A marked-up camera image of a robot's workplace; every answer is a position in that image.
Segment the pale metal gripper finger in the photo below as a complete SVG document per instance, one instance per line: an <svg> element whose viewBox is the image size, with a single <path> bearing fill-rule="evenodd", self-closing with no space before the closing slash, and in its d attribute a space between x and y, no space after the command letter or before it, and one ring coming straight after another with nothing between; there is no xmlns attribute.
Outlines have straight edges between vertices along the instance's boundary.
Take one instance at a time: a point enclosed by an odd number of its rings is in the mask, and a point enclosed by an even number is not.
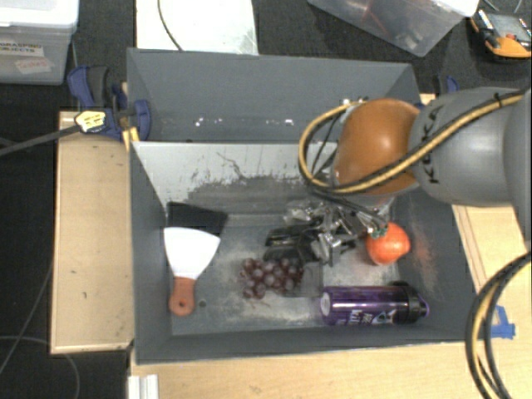
<svg viewBox="0 0 532 399"><path fill-rule="evenodd" d="M286 225L319 225L329 213L327 206L295 206L289 207L284 215Z"/></svg>
<svg viewBox="0 0 532 399"><path fill-rule="evenodd" d="M320 233L317 238L311 242L311 250L315 257L328 266L333 266L333 250L335 247L335 238L329 233Z"/></svg>

